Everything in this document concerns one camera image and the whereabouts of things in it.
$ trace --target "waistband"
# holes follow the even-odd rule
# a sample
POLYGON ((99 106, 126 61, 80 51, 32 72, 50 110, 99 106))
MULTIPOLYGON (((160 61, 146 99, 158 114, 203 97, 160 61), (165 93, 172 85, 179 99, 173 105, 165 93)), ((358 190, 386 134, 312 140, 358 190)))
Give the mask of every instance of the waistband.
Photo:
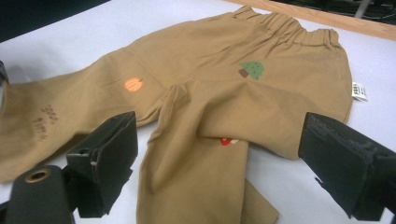
POLYGON ((329 48, 341 47, 338 43, 338 34, 331 29, 317 29, 308 32, 293 17, 273 12, 261 14, 251 7, 244 6, 233 13, 233 17, 242 21, 257 23, 266 33, 286 38, 288 42, 307 46, 326 46, 329 48))

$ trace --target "orange circle print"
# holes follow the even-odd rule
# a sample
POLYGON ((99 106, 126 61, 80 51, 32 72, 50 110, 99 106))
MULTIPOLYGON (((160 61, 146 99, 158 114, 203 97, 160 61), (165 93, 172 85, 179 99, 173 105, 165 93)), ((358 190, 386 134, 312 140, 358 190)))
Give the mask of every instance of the orange circle print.
POLYGON ((143 86, 143 79, 134 77, 126 80, 125 88, 127 91, 139 91, 143 86))

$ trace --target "barcode tag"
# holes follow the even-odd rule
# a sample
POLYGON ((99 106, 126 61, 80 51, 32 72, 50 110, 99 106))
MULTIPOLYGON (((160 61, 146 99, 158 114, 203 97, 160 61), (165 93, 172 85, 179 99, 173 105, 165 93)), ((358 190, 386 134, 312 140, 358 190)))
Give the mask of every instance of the barcode tag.
POLYGON ((352 97, 355 100, 367 103, 366 90, 364 87, 356 82, 352 82, 352 97))

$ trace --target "pants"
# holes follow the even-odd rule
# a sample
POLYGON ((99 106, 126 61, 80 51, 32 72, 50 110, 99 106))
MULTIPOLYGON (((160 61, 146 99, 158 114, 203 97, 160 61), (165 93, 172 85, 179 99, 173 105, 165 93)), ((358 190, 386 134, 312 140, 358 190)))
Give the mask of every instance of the pants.
POLYGON ((0 181, 133 110, 138 126, 159 119, 139 223, 274 223, 245 179, 248 142, 297 159, 305 112, 347 121, 351 78, 337 38, 242 7, 154 32, 73 74, 4 83, 0 181))

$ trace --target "white table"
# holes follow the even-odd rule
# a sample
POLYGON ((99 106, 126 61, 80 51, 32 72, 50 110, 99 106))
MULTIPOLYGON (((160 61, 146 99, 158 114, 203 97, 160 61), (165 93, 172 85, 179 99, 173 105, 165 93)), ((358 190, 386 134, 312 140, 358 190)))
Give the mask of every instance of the white table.
MULTIPOLYGON (((11 82, 25 82, 82 69, 100 56, 124 47, 142 35, 190 20, 235 11, 239 5, 220 0, 113 0, 74 17, 0 43, 11 82)), ((331 28, 300 20, 312 31, 331 28)), ((368 103, 355 102, 348 125, 392 150, 396 149, 396 42, 335 29, 348 54, 354 81, 363 84, 368 103)), ((138 129, 139 156, 109 216, 79 223, 135 223, 138 169, 156 124, 138 129)), ((66 165, 63 156, 49 163, 66 165)), ((279 211, 279 224, 361 223, 348 219, 314 179, 303 161, 287 161, 260 147, 249 151, 247 178, 279 211)), ((0 184, 0 203, 8 200, 11 183, 0 184)), ((390 223, 386 211, 379 223, 390 223)))

